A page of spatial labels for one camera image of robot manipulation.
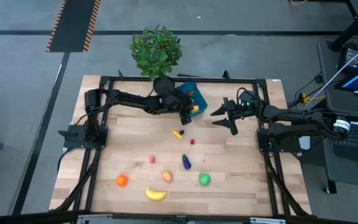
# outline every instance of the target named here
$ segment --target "orange fruit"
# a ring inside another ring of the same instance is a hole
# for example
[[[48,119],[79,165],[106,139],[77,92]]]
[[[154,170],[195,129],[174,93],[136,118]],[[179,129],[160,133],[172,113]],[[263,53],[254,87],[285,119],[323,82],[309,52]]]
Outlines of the orange fruit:
[[[118,186],[125,186],[126,184],[128,183],[128,177],[125,176],[125,175],[118,175],[117,178],[116,178],[116,184]]]

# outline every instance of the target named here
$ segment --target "white cable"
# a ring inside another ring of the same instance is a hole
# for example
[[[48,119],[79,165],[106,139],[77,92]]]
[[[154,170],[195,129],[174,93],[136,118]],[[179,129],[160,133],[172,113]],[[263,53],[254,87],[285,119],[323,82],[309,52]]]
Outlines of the white cable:
[[[334,80],[334,78],[335,78],[337,75],[339,75],[340,72],[341,72],[342,70],[344,70],[344,69],[346,68],[346,66],[348,66],[348,65],[349,65],[355,58],[357,58],[357,57],[358,57],[358,54],[357,54],[356,56],[354,56],[350,61],[348,61],[341,69],[339,69],[338,72],[337,72],[316,94],[314,94],[314,96],[313,96],[313,97],[309,100],[309,102],[305,105],[304,110],[306,110],[307,107],[308,107],[308,105],[309,105],[309,103],[310,103],[312,100],[314,100],[314,99],[316,98],[316,96],[317,96],[318,94],[320,94],[321,91],[323,91],[323,90]]]

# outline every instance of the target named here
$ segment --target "wooden tabletop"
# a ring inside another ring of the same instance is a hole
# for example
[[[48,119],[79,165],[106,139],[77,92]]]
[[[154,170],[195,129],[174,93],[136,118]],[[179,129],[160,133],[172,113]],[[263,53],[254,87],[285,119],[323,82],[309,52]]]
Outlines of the wooden tabletop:
[[[84,76],[73,122],[85,114],[84,92],[97,88],[99,80],[100,76]],[[267,86],[270,103],[285,108],[281,81],[267,80]],[[239,87],[252,90],[251,84],[198,83],[208,107],[186,126],[181,125],[178,114],[151,115],[120,105],[110,108],[108,139],[101,153],[91,210],[106,213],[271,216],[264,159],[259,154],[256,137],[257,119],[237,120],[239,134],[236,136],[232,136],[226,128],[211,124],[224,116],[211,117],[210,114],[221,106],[223,97],[235,99]],[[152,89],[152,83],[114,82],[114,88],[146,96]],[[174,136],[173,129],[185,130],[183,139]],[[194,145],[190,144],[190,139],[195,140]],[[59,206],[77,184],[83,154],[84,149],[75,149],[63,158],[50,202],[51,209]],[[182,154],[189,158],[190,170],[184,168]],[[155,156],[154,164],[149,162],[149,156]],[[298,160],[289,153],[281,153],[280,156],[287,188],[310,213]],[[171,183],[161,178],[163,170],[172,172]],[[211,176],[209,185],[200,185],[200,172]],[[129,178],[125,187],[115,183],[119,174]],[[162,201],[152,201],[146,196],[147,187],[168,192],[167,196]],[[87,189],[88,186],[84,188],[80,208],[85,206]],[[279,210],[283,213],[277,186],[276,194]]]

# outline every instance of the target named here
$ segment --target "leaves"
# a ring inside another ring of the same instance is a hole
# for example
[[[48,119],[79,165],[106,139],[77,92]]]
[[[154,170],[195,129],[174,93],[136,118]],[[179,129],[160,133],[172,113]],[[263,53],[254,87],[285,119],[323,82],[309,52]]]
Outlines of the leaves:
[[[133,35],[129,48],[136,66],[142,70],[141,75],[148,76],[154,81],[167,72],[172,72],[172,66],[178,65],[182,57],[180,39],[167,30],[165,26],[159,30],[143,30],[142,35]]]

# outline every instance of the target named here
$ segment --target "gray floor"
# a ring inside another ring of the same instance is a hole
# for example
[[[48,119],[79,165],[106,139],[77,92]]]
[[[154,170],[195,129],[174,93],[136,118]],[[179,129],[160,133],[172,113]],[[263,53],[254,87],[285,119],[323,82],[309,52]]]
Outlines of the gray floor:
[[[61,0],[0,0],[0,29],[51,29]],[[103,0],[96,30],[141,30],[164,24],[173,30],[343,30],[352,22],[345,4],[287,0]],[[316,43],[325,37],[182,36],[183,58],[172,74],[279,78],[287,101],[319,69]],[[0,215],[9,213],[24,164],[40,124],[63,54],[48,54],[48,36],[0,36]],[[130,36],[94,36],[89,52],[71,54],[48,127],[25,213],[48,209],[63,138],[83,75],[138,75]],[[312,84],[307,91],[317,86]],[[303,167],[315,215],[358,222],[358,186],[338,184],[337,195],[321,191],[324,169]]]

